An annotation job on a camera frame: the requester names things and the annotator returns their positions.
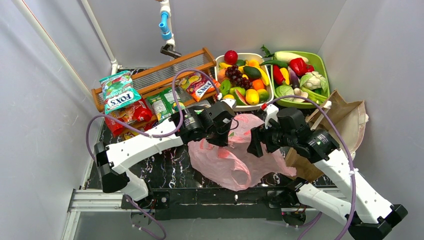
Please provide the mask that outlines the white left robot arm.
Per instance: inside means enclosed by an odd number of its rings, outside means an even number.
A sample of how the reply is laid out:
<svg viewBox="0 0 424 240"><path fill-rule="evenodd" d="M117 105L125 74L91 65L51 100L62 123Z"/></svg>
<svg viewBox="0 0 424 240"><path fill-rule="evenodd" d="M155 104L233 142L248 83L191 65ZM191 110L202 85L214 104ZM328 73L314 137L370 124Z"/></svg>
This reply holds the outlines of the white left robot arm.
<svg viewBox="0 0 424 240"><path fill-rule="evenodd" d="M234 99L215 102L204 109L188 107L165 119L156 127L122 142L94 147L97 171L104 193L122 192L140 202L152 196L147 183L130 168L153 155L190 142L206 140L218 147L228 145L228 134L235 117Z"/></svg>

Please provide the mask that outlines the yellow lemon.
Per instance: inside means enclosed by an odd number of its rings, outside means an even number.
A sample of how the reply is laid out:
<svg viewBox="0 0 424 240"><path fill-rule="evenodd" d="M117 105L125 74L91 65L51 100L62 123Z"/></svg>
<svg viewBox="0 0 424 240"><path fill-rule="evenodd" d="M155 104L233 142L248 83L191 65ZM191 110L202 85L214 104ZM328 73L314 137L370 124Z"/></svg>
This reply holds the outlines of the yellow lemon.
<svg viewBox="0 0 424 240"><path fill-rule="evenodd" d="M259 93L255 89L246 90L245 101L251 106L259 104Z"/></svg>

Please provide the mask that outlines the watermelon slice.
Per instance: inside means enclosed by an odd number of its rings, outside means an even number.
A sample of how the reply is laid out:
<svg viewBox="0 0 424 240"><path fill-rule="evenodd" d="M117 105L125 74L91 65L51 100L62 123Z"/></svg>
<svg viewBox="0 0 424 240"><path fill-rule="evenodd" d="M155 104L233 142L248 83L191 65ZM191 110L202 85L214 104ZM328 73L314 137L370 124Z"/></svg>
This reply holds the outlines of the watermelon slice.
<svg viewBox="0 0 424 240"><path fill-rule="evenodd" d="M234 96L234 99L236 100L237 106L248 106L249 105L246 102L244 95L238 89L236 89L234 91L233 96Z"/></svg>

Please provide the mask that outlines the dark grape bunch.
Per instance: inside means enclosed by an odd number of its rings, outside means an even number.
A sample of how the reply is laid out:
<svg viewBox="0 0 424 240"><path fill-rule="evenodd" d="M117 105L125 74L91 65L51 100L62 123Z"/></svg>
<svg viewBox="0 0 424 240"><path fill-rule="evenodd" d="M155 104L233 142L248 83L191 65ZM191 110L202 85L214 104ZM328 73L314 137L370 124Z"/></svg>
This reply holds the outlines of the dark grape bunch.
<svg viewBox="0 0 424 240"><path fill-rule="evenodd" d="M227 67L225 70L225 76L229 78L230 82L236 86L244 88L245 90L252 88L252 83L247 77L243 74L237 65Z"/></svg>

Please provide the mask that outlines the pink plastic grocery bag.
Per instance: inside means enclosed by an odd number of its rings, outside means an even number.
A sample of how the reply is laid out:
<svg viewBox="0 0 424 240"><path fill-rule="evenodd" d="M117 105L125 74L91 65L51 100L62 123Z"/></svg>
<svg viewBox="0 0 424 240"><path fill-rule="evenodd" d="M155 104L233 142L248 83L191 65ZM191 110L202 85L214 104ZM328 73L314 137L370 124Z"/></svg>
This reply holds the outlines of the pink plastic grocery bag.
<svg viewBox="0 0 424 240"><path fill-rule="evenodd" d="M188 143L191 166L204 177L232 191L254 187L269 173L294 177L297 171L286 165L279 150L256 157L247 152L251 129L264 122L251 113L238 114L227 133L228 145L220 147L205 139Z"/></svg>

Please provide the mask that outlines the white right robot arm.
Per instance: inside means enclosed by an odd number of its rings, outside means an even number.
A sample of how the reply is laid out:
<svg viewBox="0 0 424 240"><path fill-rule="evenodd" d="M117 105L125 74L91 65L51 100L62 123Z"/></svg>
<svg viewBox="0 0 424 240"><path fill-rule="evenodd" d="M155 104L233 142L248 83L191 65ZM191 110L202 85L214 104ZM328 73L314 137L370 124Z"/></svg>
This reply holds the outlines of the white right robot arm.
<svg viewBox="0 0 424 240"><path fill-rule="evenodd" d="M351 167L352 157L328 131L311 129L300 110L263 104L258 116L263 124L251 129L248 153L262 157L290 147L329 177L345 196L337 198L297 177L270 195L272 208L279 204L313 207L344 225L343 232L356 240L382 240L407 216L403 205L390 203Z"/></svg>

